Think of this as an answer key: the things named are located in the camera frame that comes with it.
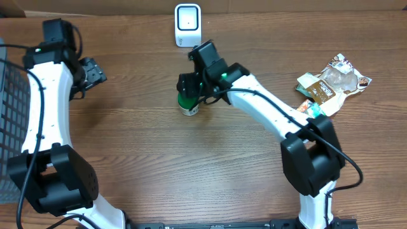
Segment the brown label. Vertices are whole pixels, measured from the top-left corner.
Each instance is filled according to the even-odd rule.
[[[319,80],[318,82],[309,86],[307,91],[311,94],[312,98],[318,103],[318,105],[322,105],[324,102],[336,95],[335,91],[322,80]]]

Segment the wood grain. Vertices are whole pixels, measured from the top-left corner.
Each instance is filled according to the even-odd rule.
[[[36,45],[43,19],[2,19],[7,43]],[[282,173],[279,144],[243,112],[219,102],[193,117],[177,110],[179,73],[193,70],[174,43],[173,16],[70,18],[84,55],[108,81],[71,102],[71,137],[95,168],[100,192],[136,222],[204,223],[293,218],[298,194]],[[240,62],[292,107],[297,77],[318,73],[338,53],[373,78],[334,117],[341,146],[365,182],[335,193],[333,212],[360,228],[407,225],[407,14],[398,11],[204,15],[203,40]],[[20,62],[22,52],[10,50]],[[338,184],[357,179],[342,170]],[[15,205],[0,207],[14,228]],[[56,222],[25,205],[26,228]],[[74,228],[67,222],[65,228]]]

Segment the wooden tabletop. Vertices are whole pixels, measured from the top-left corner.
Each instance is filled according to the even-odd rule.
[[[37,45],[44,19],[0,19],[7,43]],[[218,102],[192,117],[177,107],[180,73],[193,71],[189,48],[174,41],[174,17],[70,18],[84,56],[108,80],[72,101],[71,138],[96,170],[100,193],[135,222],[205,223],[295,218],[298,192],[282,173],[274,136],[245,113]],[[407,226],[407,12],[204,15],[203,41],[239,62],[290,106],[306,98],[296,79],[344,54],[373,79],[333,118],[363,184],[335,193],[333,212],[360,228]],[[21,62],[22,51],[9,50]],[[357,181],[348,164],[338,185]],[[15,227],[16,205],[0,207],[0,228]],[[26,228],[58,219],[25,204]],[[74,228],[69,221],[61,228]]]

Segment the wire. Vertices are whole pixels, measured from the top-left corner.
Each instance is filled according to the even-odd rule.
[[[39,151],[39,146],[41,144],[41,139],[42,139],[42,136],[43,136],[44,103],[45,103],[44,102],[45,101],[44,100],[44,88],[43,88],[40,80],[38,79],[38,77],[34,73],[32,73],[31,71],[26,70],[24,67],[22,67],[22,66],[20,66],[18,64],[14,64],[14,63],[12,63],[10,61],[7,61],[7,60],[0,59],[0,62],[3,62],[5,64],[10,65],[11,67],[15,67],[16,69],[19,69],[21,71],[25,71],[27,74],[30,74],[32,76],[32,78],[36,81],[36,83],[38,84],[39,96],[40,96],[40,101],[41,101],[36,146],[35,146],[34,152],[32,154],[30,166],[29,166],[27,174],[25,175],[25,178],[24,178],[23,186],[21,188],[20,198],[19,198],[19,201],[18,201],[18,207],[17,207],[17,216],[16,216],[17,228],[18,229],[23,229],[23,226],[21,224],[21,212],[22,212],[23,203],[24,203],[24,196],[25,196],[25,193],[27,192],[27,184],[29,182],[31,172],[34,169],[35,161],[36,161],[37,154],[38,154],[38,151]]]
[[[10,48],[23,48],[29,49],[30,47],[24,45],[12,45],[12,44],[1,44],[0,47],[10,47]]]
[[[79,29],[75,25],[72,25],[72,28],[74,28],[74,30],[76,31],[76,33],[78,34],[78,37],[79,37],[79,50],[78,50],[78,53],[76,54],[76,57],[79,59],[82,56],[82,50],[83,50],[82,35],[81,35]]]
[[[61,225],[62,223],[65,223],[66,221],[73,219],[73,218],[79,218],[79,221],[81,221],[83,219],[83,221],[87,222],[90,226],[92,226],[94,229],[100,229],[100,227],[98,227],[92,220],[90,220],[89,218],[87,218],[84,215],[81,214],[73,214],[70,216],[65,217],[64,219],[61,219],[60,221],[52,224],[51,226],[47,227],[46,229],[54,229],[57,226]]]
[[[359,175],[359,180],[358,182],[354,183],[354,184],[350,184],[350,185],[346,185],[346,186],[341,186],[341,187],[337,187],[337,188],[333,188],[332,190],[329,190],[325,195],[325,222],[326,222],[326,228],[328,228],[329,226],[329,220],[328,220],[328,198],[331,197],[331,194],[335,191],[340,191],[340,190],[347,190],[347,189],[351,189],[351,188],[355,188],[357,186],[359,186],[362,182],[363,182],[363,172],[361,170],[361,168],[348,156],[346,155],[344,152],[340,151],[338,148],[334,147],[331,143],[327,142],[325,139],[323,139],[321,136],[319,136],[318,134],[316,134],[314,131],[309,130],[308,128],[306,128],[305,126],[303,126],[302,124],[300,124],[298,121],[296,121],[292,116],[290,116],[289,114],[287,114],[283,109],[281,109],[278,105],[276,105],[276,103],[274,103],[270,98],[268,98],[267,96],[263,95],[262,93],[255,91],[255,90],[249,90],[249,89],[243,89],[243,88],[230,88],[230,89],[226,89],[226,90],[222,90],[222,91],[218,91],[218,92],[214,92],[212,95],[208,95],[205,96],[204,98],[198,100],[196,102],[196,104],[194,104],[192,107],[194,108],[197,104],[201,103],[201,102],[205,102],[208,98],[210,97],[215,97],[216,95],[221,95],[224,94],[226,92],[247,92],[247,93],[252,93],[254,95],[258,95],[261,98],[263,98],[264,100],[266,100],[268,103],[270,103],[277,111],[279,111],[282,115],[284,115],[289,121],[291,121],[292,123],[294,123],[295,125],[297,125],[299,128],[301,128],[302,130],[304,130],[305,132],[307,132],[308,134],[310,134],[312,137],[315,138],[316,141],[320,141],[321,143],[323,143],[325,146],[333,149],[334,151],[336,151],[339,155],[341,155],[342,157],[344,157],[346,159],[346,161],[348,161],[357,171],[358,175]]]

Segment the metal grid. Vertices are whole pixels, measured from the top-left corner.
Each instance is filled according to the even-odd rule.
[[[20,190],[7,174],[7,160],[21,154],[28,128],[30,88],[16,69],[6,66],[0,119],[0,204],[16,202]]]

